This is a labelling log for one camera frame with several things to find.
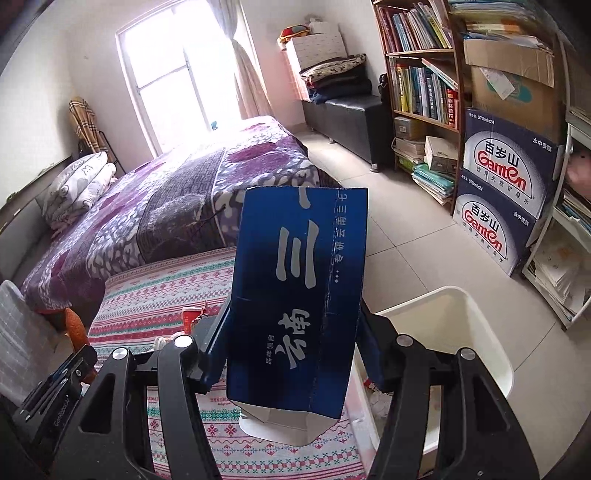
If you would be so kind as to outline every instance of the beige curtain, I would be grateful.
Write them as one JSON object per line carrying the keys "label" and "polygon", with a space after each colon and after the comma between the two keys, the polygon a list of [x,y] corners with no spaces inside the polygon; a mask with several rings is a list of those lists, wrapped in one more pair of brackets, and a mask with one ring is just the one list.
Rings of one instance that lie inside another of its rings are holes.
{"label": "beige curtain", "polygon": [[81,97],[74,97],[68,104],[70,110],[70,120],[74,127],[74,132],[82,140],[92,153],[107,152],[107,158],[111,163],[115,161],[109,151],[105,139],[99,133],[95,124],[95,113],[90,105]]}
{"label": "beige curtain", "polygon": [[246,50],[234,39],[238,26],[238,0],[207,0],[220,28],[232,42],[236,56],[236,94],[242,118],[273,115],[254,65]]}

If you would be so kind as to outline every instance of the striped tablecloth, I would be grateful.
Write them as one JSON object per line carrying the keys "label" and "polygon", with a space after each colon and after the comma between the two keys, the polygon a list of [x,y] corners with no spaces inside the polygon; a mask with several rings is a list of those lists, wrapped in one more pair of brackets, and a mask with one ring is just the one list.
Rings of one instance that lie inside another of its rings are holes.
{"label": "striped tablecloth", "polygon": [[[150,350],[154,339],[182,330],[183,306],[217,313],[230,293],[235,249],[166,260],[111,277],[89,339],[102,365],[119,346]],[[311,444],[293,447],[244,433],[240,409],[226,398],[225,377],[207,395],[197,395],[217,466],[226,480],[361,480],[365,471],[346,410],[340,421]],[[148,390],[148,428],[154,469],[170,477],[160,423],[158,391]]]}

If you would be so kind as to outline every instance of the tile floor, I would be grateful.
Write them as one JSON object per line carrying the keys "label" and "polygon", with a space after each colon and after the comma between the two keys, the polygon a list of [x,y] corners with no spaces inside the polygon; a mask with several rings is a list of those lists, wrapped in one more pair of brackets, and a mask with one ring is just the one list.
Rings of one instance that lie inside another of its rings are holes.
{"label": "tile floor", "polygon": [[372,311],[445,285],[476,300],[514,367],[509,402],[543,476],[591,411],[591,323],[563,332],[534,288],[518,275],[508,278],[409,175],[371,173],[318,133],[298,137],[310,160],[342,185],[369,189],[363,297]]}

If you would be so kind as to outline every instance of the blue cardboard box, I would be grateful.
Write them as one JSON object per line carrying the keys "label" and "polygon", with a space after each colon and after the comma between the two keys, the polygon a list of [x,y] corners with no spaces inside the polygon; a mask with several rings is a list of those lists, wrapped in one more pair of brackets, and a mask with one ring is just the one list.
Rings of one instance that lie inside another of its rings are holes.
{"label": "blue cardboard box", "polygon": [[539,236],[544,218],[536,219],[490,184],[462,169],[453,218],[507,273]]}
{"label": "blue cardboard box", "polygon": [[466,110],[464,168],[536,219],[556,191],[564,147],[474,108]]}
{"label": "blue cardboard box", "polygon": [[232,285],[228,399],[241,428],[306,445],[340,418],[365,266],[366,189],[246,191]]}

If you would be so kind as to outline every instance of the white paper label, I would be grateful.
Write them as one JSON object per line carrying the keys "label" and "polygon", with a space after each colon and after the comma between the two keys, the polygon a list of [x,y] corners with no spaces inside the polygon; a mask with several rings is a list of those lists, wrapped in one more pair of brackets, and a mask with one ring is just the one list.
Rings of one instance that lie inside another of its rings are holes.
{"label": "white paper label", "polygon": [[511,83],[511,81],[507,78],[500,70],[492,70],[486,69],[484,67],[480,67],[480,71],[488,80],[488,83],[492,85],[495,89],[495,92],[501,97],[502,100],[505,100],[510,94],[515,91],[515,87]]}

